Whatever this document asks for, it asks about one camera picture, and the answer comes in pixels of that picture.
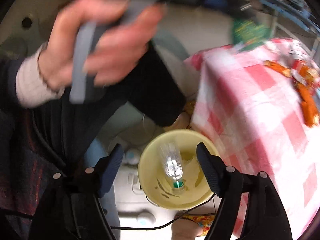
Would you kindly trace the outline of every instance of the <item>hand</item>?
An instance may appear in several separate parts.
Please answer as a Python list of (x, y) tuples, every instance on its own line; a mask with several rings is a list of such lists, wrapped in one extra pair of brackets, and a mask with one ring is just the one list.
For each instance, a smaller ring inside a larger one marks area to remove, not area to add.
[[(39, 56), (39, 71), (52, 90), (72, 82), (72, 57), (79, 27), (88, 21), (111, 23), (126, 11), (129, 0), (75, 0), (57, 16), (47, 49)], [(146, 8), (135, 22), (112, 28), (88, 56), (84, 71), (96, 75), (95, 85), (111, 85), (125, 78), (147, 51), (147, 43), (162, 19), (162, 5)]]

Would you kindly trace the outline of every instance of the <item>yellow bucket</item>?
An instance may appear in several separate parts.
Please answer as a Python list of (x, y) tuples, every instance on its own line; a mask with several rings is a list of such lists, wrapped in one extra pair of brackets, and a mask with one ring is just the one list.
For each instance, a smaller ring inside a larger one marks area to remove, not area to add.
[[(159, 147), (174, 142), (182, 157), (185, 188), (177, 194), (162, 166)], [(144, 149), (138, 167), (141, 188), (149, 200), (160, 207), (187, 210), (208, 200), (213, 192), (196, 159), (196, 147), (203, 142), (212, 155), (219, 156), (213, 143), (202, 134), (191, 130), (169, 131), (156, 137)]]

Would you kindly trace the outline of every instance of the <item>power cord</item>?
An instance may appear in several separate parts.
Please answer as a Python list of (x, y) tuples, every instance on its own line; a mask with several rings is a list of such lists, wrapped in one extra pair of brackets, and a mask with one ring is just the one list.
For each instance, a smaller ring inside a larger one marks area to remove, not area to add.
[(127, 227), (111, 227), (111, 229), (113, 230), (135, 230), (135, 231), (150, 231), (150, 230), (158, 230), (158, 229), (161, 229), (161, 228), (165, 228), (167, 227), (168, 225), (171, 225), (173, 222), (177, 221), (178, 219), (182, 218), (185, 214), (188, 214), (190, 211), (198, 208), (198, 207), (201, 207), (207, 203), (209, 203), (211, 200), (213, 200), (213, 197), (215, 196), (216, 194), (214, 193), (212, 195), (212, 197), (207, 200), (206, 202), (203, 202), (202, 204), (200, 205), (197, 205), (195, 206), (194, 208), (191, 208), (189, 210), (187, 210), (186, 212), (182, 213), (180, 216), (178, 216), (177, 218), (175, 218), (174, 220), (171, 220), (170, 222), (166, 223), (165, 225), (163, 226), (159, 226), (159, 227), (155, 227), (155, 228), (127, 228)]

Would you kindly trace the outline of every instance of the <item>gray handle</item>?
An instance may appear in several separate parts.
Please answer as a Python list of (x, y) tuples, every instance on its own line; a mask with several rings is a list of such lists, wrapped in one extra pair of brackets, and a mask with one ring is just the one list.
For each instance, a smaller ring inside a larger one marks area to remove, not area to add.
[(157, 1), (131, 0), (127, 11), (119, 22), (104, 26), (97, 26), (95, 22), (88, 22), (80, 27), (73, 55), (72, 88), (70, 92), (70, 102), (72, 104), (94, 102), (104, 96), (105, 90), (103, 88), (94, 87), (95, 76), (89, 76), (83, 71), (84, 62), (88, 55), (94, 51), (100, 37), (115, 25), (129, 24), (135, 21), (147, 6)]

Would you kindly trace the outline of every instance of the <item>red and white checkered tablecloth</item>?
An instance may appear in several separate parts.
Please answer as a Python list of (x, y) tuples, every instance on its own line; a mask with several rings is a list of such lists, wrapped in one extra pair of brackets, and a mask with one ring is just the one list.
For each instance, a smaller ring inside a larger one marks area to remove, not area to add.
[[(272, 41), (287, 55), (292, 40)], [(266, 46), (238, 54), (223, 46), (187, 59), (201, 71), (192, 124), (214, 142), (226, 165), (269, 174), (298, 239), (320, 207), (320, 127), (304, 124), (291, 80), (263, 66), (278, 58)], [(236, 236), (247, 201), (243, 194)]]

